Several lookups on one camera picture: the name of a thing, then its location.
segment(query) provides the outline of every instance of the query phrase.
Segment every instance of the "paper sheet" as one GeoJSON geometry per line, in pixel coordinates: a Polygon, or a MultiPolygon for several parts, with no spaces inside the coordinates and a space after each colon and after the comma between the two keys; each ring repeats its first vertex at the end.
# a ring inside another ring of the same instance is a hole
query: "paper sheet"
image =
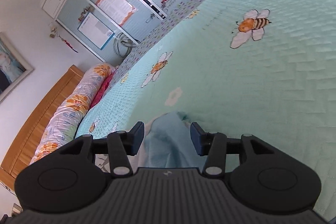
{"type": "Polygon", "coordinates": [[[137,11],[126,0],[98,0],[97,6],[120,26],[137,11]]]}
{"type": "Polygon", "coordinates": [[[90,41],[99,49],[102,49],[114,34],[114,32],[105,26],[105,24],[92,13],[88,13],[78,30],[90,39],[90,41]]]}

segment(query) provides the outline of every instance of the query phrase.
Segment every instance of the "red pillow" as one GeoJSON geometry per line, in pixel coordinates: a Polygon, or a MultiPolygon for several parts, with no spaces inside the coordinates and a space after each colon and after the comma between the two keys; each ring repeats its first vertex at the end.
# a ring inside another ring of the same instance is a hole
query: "red pillow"
{"type": "Polygon", "coordinates": [[[102,99],[103,95],[104,95],[104,92],[105,90],[107,90],[107,88],[109,87],[109,84],[114,76],[116,71],[113,71],[105,80],[104,82],[102,83],[102,85],[100,86],[100,89],[98,90],[96,96],[94,97],[91,105],[90,105],[90,108],[91,109],[92,107],[94,107],[96,104],[98,104],[100,102],[100,100],[102,99]]]}

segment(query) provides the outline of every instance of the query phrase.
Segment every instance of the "wooden headboard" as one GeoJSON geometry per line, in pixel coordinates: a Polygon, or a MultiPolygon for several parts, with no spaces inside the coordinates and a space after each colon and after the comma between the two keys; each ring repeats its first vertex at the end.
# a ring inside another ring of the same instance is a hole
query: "wooden headboard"
{"type": "Polygon", "coordinates": [[[51,88],[16,135],[0,166],[0,181],[14,190],[17,175],[29,165],[43,132],[61,103],[73,92],[83,72],[75,65],[51,88]]]}

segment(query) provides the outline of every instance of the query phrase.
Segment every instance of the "picture frame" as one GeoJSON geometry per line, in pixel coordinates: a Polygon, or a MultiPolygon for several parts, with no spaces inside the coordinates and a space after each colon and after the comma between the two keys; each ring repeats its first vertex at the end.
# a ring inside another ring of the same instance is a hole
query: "picture frame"
{"type": "Polygon", "coordinates": [[[7,36],[0,32],[0,103],[33,70],[7,36]]]}

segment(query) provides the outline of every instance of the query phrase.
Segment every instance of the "quilted bedspread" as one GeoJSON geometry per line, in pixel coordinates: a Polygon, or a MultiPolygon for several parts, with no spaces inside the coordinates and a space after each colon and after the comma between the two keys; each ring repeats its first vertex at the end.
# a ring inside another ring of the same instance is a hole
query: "quilted bedspread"
{"type": "Polygon", "coordinates": [[[313,168],[336,216],[336,0],[205,0],[83,119],[95,138],[171,111],[313,168]]]}

